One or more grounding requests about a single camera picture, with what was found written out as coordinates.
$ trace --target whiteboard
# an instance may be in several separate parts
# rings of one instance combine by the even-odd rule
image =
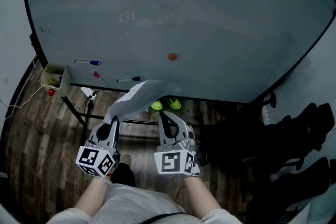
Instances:
[[[334,0],[28,0],[48,62],[71,82],[130,89],[141,76],[180,96],[248,103],[281,78],[332,18]],[[175,61],[168,54],[177,54]],[[75,59],[98,60],[95,67]]]

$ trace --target black strap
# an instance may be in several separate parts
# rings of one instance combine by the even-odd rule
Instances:
[[[158,215],[158,216],[155,216],[155,217],[152,217],[150,219],[147,219],[145,220],[144,222],[142,222],[141,224],[151,224],[161,218],[165,218],[165,217],[169,217],[169,216],[172,216],[172,215],[177,215],[177,214],[184,214],[183,212],[179,212],[179,213],[172,213],[172,214],[162,214],[162,215]]]

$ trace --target fiducial marker cube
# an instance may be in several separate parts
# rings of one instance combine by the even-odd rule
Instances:
[[[188,150],[155,152],[155,162],[159,174],[191,175],[195,152]]]
[[[88,175],[105,177],[115,164],[115,160],[107,150],[81,146],[76,164]]]

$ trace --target black marker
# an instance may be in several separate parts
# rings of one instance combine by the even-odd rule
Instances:
[[[117,79],[117,82],[140,81],[140,80],[142,80],[141,77],[134,77],[134,78],[128,78],[128,79]]]

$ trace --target red object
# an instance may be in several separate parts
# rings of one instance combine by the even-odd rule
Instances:
[[[48,94],[49,94],[49,96],[53,96],[55,94],[55,90],[54,89],[49,89]]]

